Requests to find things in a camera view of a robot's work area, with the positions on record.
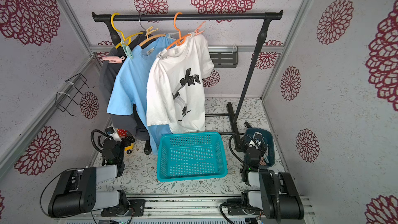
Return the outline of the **light blue garment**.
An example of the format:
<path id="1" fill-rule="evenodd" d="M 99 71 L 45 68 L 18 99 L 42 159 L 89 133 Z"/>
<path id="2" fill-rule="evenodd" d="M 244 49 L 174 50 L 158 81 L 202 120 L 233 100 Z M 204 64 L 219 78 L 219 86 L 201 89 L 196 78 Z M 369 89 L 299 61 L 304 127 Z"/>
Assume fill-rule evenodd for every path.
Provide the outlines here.
<path id="1" fill-rule="evenodd" d="M 138 116 L 150 137 L 150 145 L 154 155 L 158 154 L 160 139 L 170 134 L 168 125 L 147 125 L 147 83 L 151 67 L 157 55 L 173 41 L 162 36 L 142 48 L 137 45 L 132 55 L 126 58 L 118 72 L 110 97 L 107 112 L 113 115 L 127 116 L 136 109 Z"/>

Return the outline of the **white t-shirt black print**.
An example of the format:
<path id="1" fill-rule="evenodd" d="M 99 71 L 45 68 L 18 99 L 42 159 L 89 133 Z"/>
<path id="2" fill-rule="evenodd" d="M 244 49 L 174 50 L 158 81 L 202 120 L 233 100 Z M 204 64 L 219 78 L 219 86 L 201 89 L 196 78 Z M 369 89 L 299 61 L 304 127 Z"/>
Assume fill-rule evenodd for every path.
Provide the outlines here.
<path id="1" fill-rule="evenodd" d="M 168 125 L 173 134 L 205 130 L 203 80 L 214 64 L 204 35 L 189 37 L 155 59 L 147 83 L 147 125 Z"/>

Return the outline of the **pink clothespin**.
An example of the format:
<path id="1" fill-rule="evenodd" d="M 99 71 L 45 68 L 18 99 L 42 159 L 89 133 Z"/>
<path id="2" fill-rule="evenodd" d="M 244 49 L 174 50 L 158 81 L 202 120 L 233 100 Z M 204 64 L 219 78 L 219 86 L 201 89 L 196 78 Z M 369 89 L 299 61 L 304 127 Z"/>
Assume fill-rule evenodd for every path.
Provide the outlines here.
<path id="1" fill-rule="evenodd" d="M 122 64 L 123 61 L 125 60 L 125 57 L 105 56 L 105 57 L 102 57 L 102 60 L 108 61 L 108 63 Z"/>
<path id="2" fill-rule="evenodd" d="M 202 27 L 203 27 L 203 25 L 204 25 L 205 23 L 206 23 L 206 22 L 203 21 L 203 22 L 196 28 L 196 30 L 194 31 L 194 36 L 198 36 L 198 35 L 200 35 L 200 34 L 202 34 L 202 33 L 205 32 L 204 30 L 202 30 Z"/>

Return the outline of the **dark grey t-shirt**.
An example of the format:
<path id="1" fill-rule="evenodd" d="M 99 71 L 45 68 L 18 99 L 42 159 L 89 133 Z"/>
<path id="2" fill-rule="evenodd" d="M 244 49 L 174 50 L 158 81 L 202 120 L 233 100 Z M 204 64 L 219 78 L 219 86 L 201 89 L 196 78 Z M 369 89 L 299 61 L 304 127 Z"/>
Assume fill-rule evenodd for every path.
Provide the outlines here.
<path id="1" fill-rule="evenodd" d="M 103 63 L 99 77 L 99 88 L 108 103 L 110 102 L 116 76 L 122 65 L 108 63 L 107 61 Z M 150 139 L 149 133 L 140 120 L 135 108 L 133 109 L 133 113 L 127 116 L 110 115 L 115 128 L 129 131 L 138 140 L 146 141 Z"/>

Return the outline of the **mint green clothespin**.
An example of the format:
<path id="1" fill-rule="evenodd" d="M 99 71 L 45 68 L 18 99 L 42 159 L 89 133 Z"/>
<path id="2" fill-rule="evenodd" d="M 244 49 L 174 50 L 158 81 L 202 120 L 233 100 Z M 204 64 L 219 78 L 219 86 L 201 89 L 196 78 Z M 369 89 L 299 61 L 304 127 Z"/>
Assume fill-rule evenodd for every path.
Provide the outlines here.
<path id="1" fill-rule="evenodd" d="M 122 41 L 121 42 L 121 46 L 123 48 L 123 51 L 124 51 L 126 57 L 130 58 L 130 59 L 133 59 L 132 51 L 131 51 L 129 45 L 127 45 L 125 42 Z"/>

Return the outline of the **white clothespin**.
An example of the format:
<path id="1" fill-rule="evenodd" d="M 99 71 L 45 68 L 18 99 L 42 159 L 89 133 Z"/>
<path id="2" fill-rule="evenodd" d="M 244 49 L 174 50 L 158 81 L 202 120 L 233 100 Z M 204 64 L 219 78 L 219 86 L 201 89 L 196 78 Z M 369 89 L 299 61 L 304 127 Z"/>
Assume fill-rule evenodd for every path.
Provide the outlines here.
<path id="1" fill-rule="evenodd" d="M 168 56 L 168 54 L 167 54 L 167 49 L 163 49 L 158 55 L 157 55 L 157 58 L 159 59 L 159 60 L 163 60 L 163 59 L 166 59 L 166 58 L 168 58 L 169 56 Z"/>

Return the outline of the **yellow plastic hanger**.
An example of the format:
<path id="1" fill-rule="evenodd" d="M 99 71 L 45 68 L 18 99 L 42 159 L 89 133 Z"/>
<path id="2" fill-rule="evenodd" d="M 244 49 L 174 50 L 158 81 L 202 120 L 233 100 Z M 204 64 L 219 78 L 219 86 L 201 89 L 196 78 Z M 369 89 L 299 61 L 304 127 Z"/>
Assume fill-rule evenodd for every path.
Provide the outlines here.
<path id="1" fill-rule="evenodd" d="M 115 16 L 118 16 L 118 15 L 120 15 L 120 14 L 117 12 L 113 13 L 111 16 L 111 20 L 110 20 L 113 30 L 115 30 L 117 33 L 121 34 L 121 41 L 117 41 L 117 44 L 115 45 L 116 49 L 119 48 L 120 46 L 122 46 L 122 44 L 129 45 L 134 36 L 144 34 L 144 32 L 141 31 L 141 32 L 132 34 L 128 37 L 125 37 L 124 33 L 121 30 L 116 29 L 115 24 L 114 24 L 114 18 L 115 18 Z"/>

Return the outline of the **wooden hanger metal hook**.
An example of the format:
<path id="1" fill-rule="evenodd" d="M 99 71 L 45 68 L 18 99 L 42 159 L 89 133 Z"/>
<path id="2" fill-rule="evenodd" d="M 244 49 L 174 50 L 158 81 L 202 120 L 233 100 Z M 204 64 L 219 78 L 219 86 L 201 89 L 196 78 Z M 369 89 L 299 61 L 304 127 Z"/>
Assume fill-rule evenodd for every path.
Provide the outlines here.
<path id="1" fill-rule="evenodd" d="M 146 34 L 146 30 L 147 30 L 147 29 L 145 29 L 145 28 L 142 26 L 142 24 L 141 24 L 141 18 L 142 18 L 142 16 L 143 16 L 143 14 L 141 13 L 140 16 L 139 16 L 139 23 L 140 23 L 140 26 L 142 27 L 142 29 L 145 30 L 145 34 Z M 144 46 L 145 46 L 147 43 L 149 43 L 150 41 L 152 41 L 152 40 L 156 40 L 157 38 L 160 38 L 160 37 L 167 37 L 166 34 L 157 34 L 157 35 L 153 35 L 153 33 L 152 33 L 151 35 L 149 35 L 149 38 L 147 38 L 147 36 L 146 36 L 146 39 L 143 40 L 143 41 L 140 43 L 140 47 L 141 47 L 141 48 L 144 48 Z"/>

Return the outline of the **beige clothespin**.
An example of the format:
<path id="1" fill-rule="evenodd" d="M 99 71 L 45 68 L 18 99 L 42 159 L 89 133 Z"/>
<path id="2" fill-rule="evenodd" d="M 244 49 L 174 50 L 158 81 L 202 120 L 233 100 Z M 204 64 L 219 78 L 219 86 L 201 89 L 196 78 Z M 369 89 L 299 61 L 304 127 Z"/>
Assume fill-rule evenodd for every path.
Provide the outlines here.
<path id="1" fill-rule="evenodd" d="M 148 28 L 147 30 L 146 30 L 146 36 L 147 36 L 147 38 L 149 38 L 149 35 L 151 35 L 153 32 L 155 32 L 156 31 L 156 29 L 154 29 L 154 26 L 151 26 L 150 28 Z"/>

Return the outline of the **grey clothespin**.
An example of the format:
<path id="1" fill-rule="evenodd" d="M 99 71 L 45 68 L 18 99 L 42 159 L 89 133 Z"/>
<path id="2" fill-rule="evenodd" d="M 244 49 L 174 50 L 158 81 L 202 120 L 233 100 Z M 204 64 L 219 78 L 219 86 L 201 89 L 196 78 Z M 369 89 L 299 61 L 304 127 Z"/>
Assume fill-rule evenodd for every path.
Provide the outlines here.
<path id="1" fill-rule="evenodd" d="M 173 40 L 177 40 L 180 38 L 179 32 L 167 33 L 167 36 Z"/>

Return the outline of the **orange plastic hanger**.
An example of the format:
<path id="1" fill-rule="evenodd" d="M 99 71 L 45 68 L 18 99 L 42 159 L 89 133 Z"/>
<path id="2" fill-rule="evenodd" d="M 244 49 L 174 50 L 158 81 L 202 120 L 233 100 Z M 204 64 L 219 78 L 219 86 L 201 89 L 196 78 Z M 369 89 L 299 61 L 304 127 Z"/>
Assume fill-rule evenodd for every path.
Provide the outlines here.
<path id="1" fill-rule="evenodd" d="M 166 50 L 169 50 L 169 49 L 173 48 L 174 46 L 181 46 L 182 44 L 185 43 L 185 41 L 186 41 L 189 37 L 192 37 L 192 36 L 193 36 L 193 35 L 190 34 L 190 33 L 187 34 L 187 35 L 182 35 L 182 34 L 181 34 L 181 30 L 177 27 L 177 24 L 176 24 L 176 22 L 177 22 L 177 17 L 178 17 L 179 15 L 182 15 L 182 12 L 177 12 L 177 13 L 175 14 L 174 20 L 173 20 L 174 28 L 175 28 L 175 30 L 177 30 L 177 32 L 178 32 L 178 39 L 176 39 L 173 43 L 171 43 L 171 44 L 166 48 Z"/>

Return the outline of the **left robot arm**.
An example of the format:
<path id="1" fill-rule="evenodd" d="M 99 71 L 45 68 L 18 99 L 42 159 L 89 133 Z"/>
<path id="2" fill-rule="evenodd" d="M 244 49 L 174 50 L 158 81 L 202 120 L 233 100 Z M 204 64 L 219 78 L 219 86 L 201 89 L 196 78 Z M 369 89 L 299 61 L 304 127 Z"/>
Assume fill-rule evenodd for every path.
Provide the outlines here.
<path id="1" fill-rule="evenodd" d="M 124 171 L 125 149 L 135 140 L 128 136 L 116 141 L 107 136 L 91 139 L 93 147 L 102 155 L 100 167 L 68 169 L 59 180 L 48 204 L 47 215 L 51 218 L 67 218 L 101 210 L 102 216 L 132 215 L 133 208 L 123 190 L 98 191 L 97 184 L 116 179 Z"/>

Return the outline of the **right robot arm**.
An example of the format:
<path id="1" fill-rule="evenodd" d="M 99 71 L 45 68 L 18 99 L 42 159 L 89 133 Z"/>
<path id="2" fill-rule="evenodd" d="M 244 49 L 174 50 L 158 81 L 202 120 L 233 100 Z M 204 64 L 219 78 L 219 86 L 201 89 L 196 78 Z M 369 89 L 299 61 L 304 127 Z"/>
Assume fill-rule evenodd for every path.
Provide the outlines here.
<path id="1" fill-rule="evenodd" d="M 278 223 L 282 220 L 302 220 L 304 205 L 289 173 L 271 170 L 275 165 L 275 149 L 268 141 L 246 141 L 241 144 L 244 152 L 242 181 L 255 190 L 241 193 L 239 211 L 247 215 L 263 213 L 267 219 Z"/>

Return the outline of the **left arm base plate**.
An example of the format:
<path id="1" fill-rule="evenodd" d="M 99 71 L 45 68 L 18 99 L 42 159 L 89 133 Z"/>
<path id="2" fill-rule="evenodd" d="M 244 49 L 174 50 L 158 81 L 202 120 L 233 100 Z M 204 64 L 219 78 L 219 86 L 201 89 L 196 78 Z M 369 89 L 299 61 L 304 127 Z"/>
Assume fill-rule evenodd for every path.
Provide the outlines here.
<path id="1" fill-rule="evenodd" d="M 143 216 L 146 201 L 143 199 L 128 200 L 121 205 L 104 208 L 101 217 L 141 217 Z"/>

